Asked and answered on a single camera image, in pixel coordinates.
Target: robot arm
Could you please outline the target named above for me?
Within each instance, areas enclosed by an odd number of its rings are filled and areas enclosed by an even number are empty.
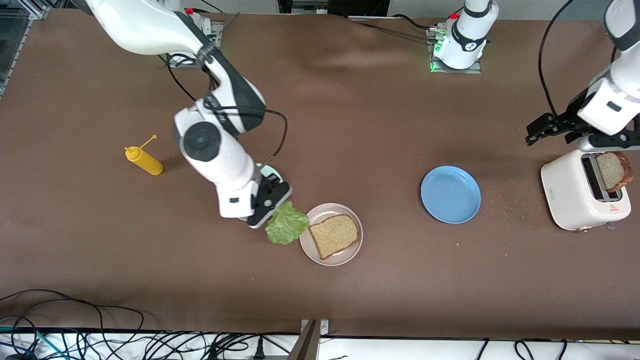
[[[482,56],[486,36],[498,17],[494,0],[466,0],[462,14],[451,17],[444,24],[445,38],[434,55],[448,67],[467,69]]]
[[[585,152],[640,149],[640,1],[613,0],[604,25],[620,57],[599,73],[589,87],[558,116],[546,113],[527,126],[527,144],[562,133],[570,143],[578,138]],[[631,130],[625,127],[636,120]]]
[[[187,161],[216,185],[222,217],[248,217],[260,227],[291,194],[273,176],[263,177],[237,141],[262,123],[262,94],[210,43],[190,17],[149,0],[87,0],[113,41],[136,54],[196,54],[198,66],[220,83],[203,99],[178,112],[174,137]]]

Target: green lettuce leaf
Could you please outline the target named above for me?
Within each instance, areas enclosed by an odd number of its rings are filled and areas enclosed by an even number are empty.
[[[274,244],[288,244],[300,237],[309,227],[309,218],[285,201],[273,212],[265,228],[267,238]]]

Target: tabletop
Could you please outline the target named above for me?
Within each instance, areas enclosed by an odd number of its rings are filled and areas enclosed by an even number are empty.
[[[401,19],[370,23],[424,34]],[[562,136],[524,141],[526,125],[548,111],[536,67],[546,25],[497,21],[483,73],[464,75],[431,73],[420,40],[332,15],[229,24],[225,56],[289,118],[271,164],[292,184],[294,206],[337,202],[362,221],[358,255],[323,267],[297,241],[275,245],[264,228],[219,216],[214,185],[172,137],[173,115],[192,102],[158,58],[120,49],[93,17],[52,10],[34,22],[0,101],[1,293],[52,288],[144,309],[148,329],[299,331],[303,318],[328,318],[336,334],[358,336],[637,336],[640,215],[613,233],[558,228],[540,168],[575,146]],[[556,108],[607,66],[611,49],[597,22],[554,26],[543,66]],[[175,73],[204,93],[205,74]],[[123,149],[152,134],[145,149],[165,166],[157,177]],[[261,161],[281,134],[267,115],[240,142]],[[479,183],[471,221],[443,224],[422,206],[422,178],[440,165]],[[640,181],[627,189],[635,199]],[[30,317],[97,326],[69,304]]]

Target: yellow squeeze bottle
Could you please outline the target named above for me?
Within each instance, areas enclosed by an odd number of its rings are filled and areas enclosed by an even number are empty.
[[[157,136],[151,136],[151,139],[147,140],[141,147],[130,146],[125,147],[125,155],[127,159],[137,166],[143,168],[151,175],[160,175],[162,170],[164,170],[164,166],[160,161],[157,161],[153,156],[149,155],[142,148],[148,144],[151,140],[157,139]]]

